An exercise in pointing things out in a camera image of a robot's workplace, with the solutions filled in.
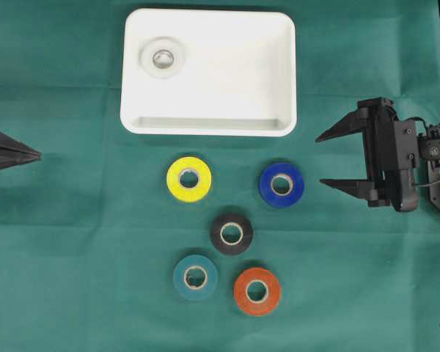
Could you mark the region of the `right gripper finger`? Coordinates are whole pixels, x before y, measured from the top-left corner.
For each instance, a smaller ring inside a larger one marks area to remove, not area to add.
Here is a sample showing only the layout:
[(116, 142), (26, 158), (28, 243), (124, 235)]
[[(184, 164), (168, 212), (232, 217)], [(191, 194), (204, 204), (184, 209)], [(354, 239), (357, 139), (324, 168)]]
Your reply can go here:
[(361, 133), (367, 128), (367, 119), (368, 108), (352, 111), (331, 126), (330, 129), (319, 135), (315, 142), (324, 142), (329, 139)]
[(374, 182), (370, 180), (320, 179), (323, 185), (337, 189), (357, 199), (363, 199), (370, 206), (374, 196)]

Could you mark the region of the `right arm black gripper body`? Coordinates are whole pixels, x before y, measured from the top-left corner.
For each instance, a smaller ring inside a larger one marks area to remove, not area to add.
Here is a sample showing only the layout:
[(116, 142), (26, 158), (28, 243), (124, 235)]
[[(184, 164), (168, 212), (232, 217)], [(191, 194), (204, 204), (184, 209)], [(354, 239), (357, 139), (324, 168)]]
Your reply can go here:
[(385, 172), (419, 166), (417, 128), (414, 120), (400, 120), (388, 98), (361, 100), (358, 109), (368, 108), (364, 135), (367, 179), (374, 182), (370, 207), (392, 206), (386, 190)]

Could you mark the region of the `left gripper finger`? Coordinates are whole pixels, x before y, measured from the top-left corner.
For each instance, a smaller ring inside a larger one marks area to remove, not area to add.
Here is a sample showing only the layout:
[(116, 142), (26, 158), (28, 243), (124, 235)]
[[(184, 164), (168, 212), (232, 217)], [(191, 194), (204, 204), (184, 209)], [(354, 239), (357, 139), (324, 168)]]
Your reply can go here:
[(0, 150), (0, 170), (13, 166), (30, 164), (41, 160), (41, 154), (22, 153), (14, 150)]
[(0, 150), (8, 150), (18, 153), (30, 154), (30, 155), (41, 155), (40, 152), (27, 146), (26, 144), (17, 141), (7, 134), (0, 131)]

